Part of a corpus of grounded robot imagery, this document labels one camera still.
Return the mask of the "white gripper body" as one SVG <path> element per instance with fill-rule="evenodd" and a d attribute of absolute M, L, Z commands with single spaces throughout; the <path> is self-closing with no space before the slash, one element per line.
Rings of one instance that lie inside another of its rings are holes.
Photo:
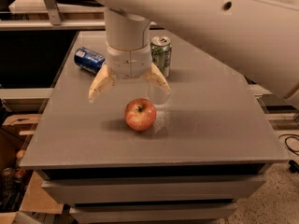
<path fill-rule="evenodd" d="M 150 46 L 136 50 L 119 50 L 107 45 L 106 64 L 119 78 L 139 78 L 152 63 Z"/>

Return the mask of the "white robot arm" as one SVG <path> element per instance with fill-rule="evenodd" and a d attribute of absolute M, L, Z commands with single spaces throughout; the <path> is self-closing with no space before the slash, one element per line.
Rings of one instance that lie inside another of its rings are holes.
<path fill-rule="evenodd" d="M 271 0 L 96 0 L 139 15 L 299 105 L 299 8 Z"/>

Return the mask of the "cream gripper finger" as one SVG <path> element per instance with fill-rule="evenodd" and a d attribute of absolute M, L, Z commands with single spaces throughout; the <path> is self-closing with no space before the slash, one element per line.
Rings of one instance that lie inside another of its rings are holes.
<path fill-rule="evenodd" d="M 89 88 L 89 102 L 93 103 L 96 98 L 105 90 L 110 89 L 115 85 L 115 76 L 104 64 L 97 75 L 95 76 L 91 87 Z"/>
<path fill-rule="evenodd" d="M 158 87 L 165 94 L 170 93 L 171 89 L 166 78 L 154 63 L 150 65 L 149 70 L 143 75 L 143 77 L 148 83 Z"/>

